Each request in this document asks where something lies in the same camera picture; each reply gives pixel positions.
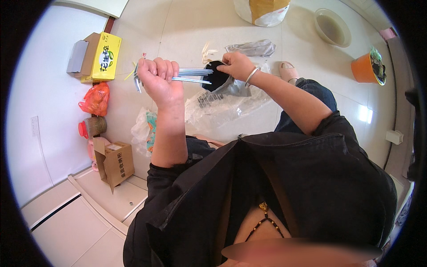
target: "woman's left hand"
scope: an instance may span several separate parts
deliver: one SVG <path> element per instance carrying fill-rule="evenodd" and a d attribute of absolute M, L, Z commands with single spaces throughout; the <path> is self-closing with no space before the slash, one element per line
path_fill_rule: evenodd
<path fill-rule="evenodd" d="M 172 81 L 178 76 L 179 65 L 175 61 L 156 58 L 154 61 L 140 59 L 137 74 L 147 94 L 159 109 L 167 109 L 184 104 L 182 82 Z"/>

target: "necklace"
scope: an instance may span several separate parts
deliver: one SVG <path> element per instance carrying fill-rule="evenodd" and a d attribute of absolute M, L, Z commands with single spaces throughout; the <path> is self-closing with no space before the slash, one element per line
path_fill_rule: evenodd
<path fill-rule="evenodd" d="M 248 235 L 248 238 L 245 240 L 245 242 L 246 241 L 248 241 L 248 239 L 249 239 L 249 237 L 251 237 L 251 235 L 257 230 L 257 228 L 263 223 L 263 222 L 265 222 L 266 220 L 267 221 L 269 221 L 269 222 L 271 222 L 271 224 L 276 228 L 276 230 L 279 232 L 279 234 L 282 236 L 282 238 L 285 238 L 284 236 L 283 236 L 283 234 L 282 234 L 282 232 L 280 231 L 280 229 L 279 229 L 279 227 L 277 226 L 277 224 L 271 219 L 271 218 L 268 218 L 268 214 L 267 214 L 267 210 L 268 210 L 268 206 L 267 206 L 267 203 L 265 203 L 265 201 L 264 202 L 262 202 L 260 205 L 259 205 L 259 207 L 260 207 L 260 209 L 262 209 L 263 211 L 264 211 L 264 216 L 265 216 L 265 218 L 264 219 L 262 219 L 262 220 L 260 220 L 260 222 L 254 227 L 254 229 L 251 231 L 251 233 Z"/>

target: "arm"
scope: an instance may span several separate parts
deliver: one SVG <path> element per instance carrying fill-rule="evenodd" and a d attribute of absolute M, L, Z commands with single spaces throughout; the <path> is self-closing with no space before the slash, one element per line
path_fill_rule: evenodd
<path fill-rule="evenodd" d="M 218 66 L 217 69 L 241 81 L 246 81 L 255 69 L 249 58 L 238 52 L 224 54 L 222 61 L 228 66 Z M 277 76 L 258 70 L 250 83 L 264 90 L 306 135 L 311 135 L 320 122 L 332 114 L 317 97 Z"/>
<path fill-rule="evenodd" d="M 158 107 L 156 138 L 151 163 L 170 168 L 187 161 L 185 140 L 184 88 L 182 82 L 172 81 L 179 66 L 175 61 L 156 58 L 154 61 L 140 59 L 138 77 L 147 94 Z"/>

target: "water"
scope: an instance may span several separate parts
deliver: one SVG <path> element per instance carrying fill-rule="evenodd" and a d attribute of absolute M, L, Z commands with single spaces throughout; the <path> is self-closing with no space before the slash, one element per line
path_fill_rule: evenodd
<path fill-rule="evenodd" d="M 336 44 L 344 43 L 344 32 L 333 19 L 325 15 L 320 15 L 317 17 L 317 23 L 330 40 Z"/>

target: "wall socket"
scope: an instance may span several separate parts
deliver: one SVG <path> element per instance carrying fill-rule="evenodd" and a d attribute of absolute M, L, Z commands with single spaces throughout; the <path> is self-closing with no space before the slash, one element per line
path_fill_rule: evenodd
<path fill-rule="evenodd" d="M 35 116 L 35 117 L 31 118 L 31 130 L 32 130 L 32 135 L 33 136 L 38 136 L 39 135 L 39 131 L 38 131 L 38 116 Z"/>

